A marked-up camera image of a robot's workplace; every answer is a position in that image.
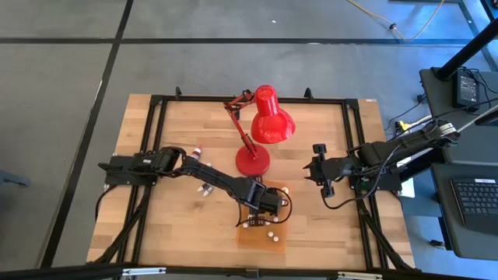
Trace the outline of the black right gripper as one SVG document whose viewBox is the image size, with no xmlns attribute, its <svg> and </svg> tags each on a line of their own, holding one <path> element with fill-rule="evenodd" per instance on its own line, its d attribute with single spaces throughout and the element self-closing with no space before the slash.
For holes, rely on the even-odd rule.
<svg viewBox="0 0 498 280">
<path fill-rule="evenodd" d="M 350 157 L 325 158 L 327 152 L 325 144 L 314 144 L 313 151 L 316 156 L 313 162 L 307 164 L 304 169 L 308 169 L 313 176 L 304 177 L 322 186 L 321 196 L 331 198 L 335 195 L 332 182 L 340 181 L 343 177 L 349 176 L 355 170 L 355 163 Z"/>
</svg>

